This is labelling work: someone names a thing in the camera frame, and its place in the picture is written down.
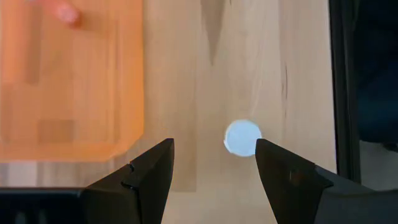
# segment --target orange cutting board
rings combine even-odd
[[[76,29],[0,2],[0,161],[105,161],[143,133],[142,0],[70,3]]]

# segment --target wooden surface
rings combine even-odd
[[[142,1],[73,4],[79,29],[1,2],[0,161],[107,161],[143,133]]]
[[[4,184],[89,184],[173,137],[164,223],[275,223],[254,158],[223,146],[236,119],[336,169],[327,0],[146,0],[144,52],[145,131],[125,156],[6,164]]]

